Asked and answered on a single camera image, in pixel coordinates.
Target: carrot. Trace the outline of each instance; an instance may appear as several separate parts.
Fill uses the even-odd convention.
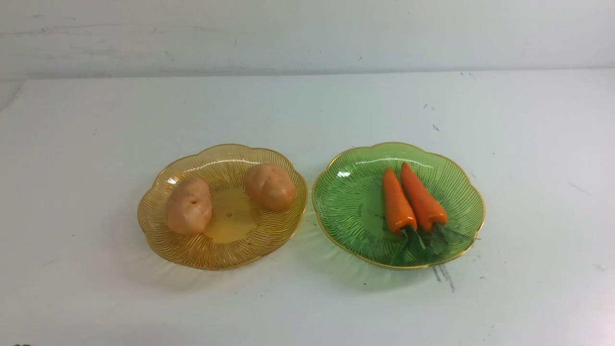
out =
[[[415,230],[415,213],[403,194],[402,184],[391,168],[384,171],[383,190],[384,218],[391,233],[400,235],[401,229],[406,226]]]
[[[431,232],[434,223],[444,226],[448,222],[448,216],[444,208],[427,191],[421,179],[416,176],[407,163],[402,164],[402,184],[408,195],[412,208],[416,211],[419,226],[425,232]]]

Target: amber glass plate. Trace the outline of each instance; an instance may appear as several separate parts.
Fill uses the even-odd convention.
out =
[[[244,173],[260,163],[274,163],[288,172],[297,190],[291,208],[266,211],[245,193]],[[169,195],[189,177],[203,178],[212,191],[212,221],[197,236],[171,232],[165,214]],[[295,234],[308,201],[307,190],[305,180],[284,155],[264,148],[223,144],[163,169],[141,199],[137,217],[149,246],[162,258],[200,269],[231,269],[269,254]]]

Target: green glass plate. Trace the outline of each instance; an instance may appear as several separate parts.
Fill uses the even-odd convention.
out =
[[[399,176],[403,162],[444,207],[447,227],[476,238],[485,220],[485,203],[463,169],[444,156],[398,142],[353,148],[331,161],[312,188],[320,227],[342,249],[386,268],[426,268],[463,255],[474,241],[449,244],[430,262],[416,260],[406,251],[402,265],[389,265],[402,241],[384,223],[382,177],[387,167]]]

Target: white wall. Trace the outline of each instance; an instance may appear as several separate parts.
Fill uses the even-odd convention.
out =
[[[0,79],[601,66],[613,0],[0,0]]]

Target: plate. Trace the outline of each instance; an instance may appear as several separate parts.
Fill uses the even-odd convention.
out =
[[[312,188],[320,227],[339,247],[380,267],[411,270],[460,257],[474,241],[449,244],[430,262],[415,260],[406,251],[404,265],[389,265],[402,242],[384,224],[382,178],[387,167],[399,176],[403,162],[444,207],[447,227],[476,238],[485,221],[485,203],[463,169],[442,155],[399,142],[352,148],[331,161]]]
[[[285,211],[266,211],[245,193],[245,171],[256,164],[284,168],[296,187]],[[165,205],[184,179],[200,177],[212,191],[212,221],[197,236],[181,236],[167,227]],[[206,270],[237,268],[281,247],[294,234],[308,201],[308,187],[292,163],[277,151],[239,144],[217,145],[181,158],[160,172],[139,203],[139,225],[151,249],[176,264]]]

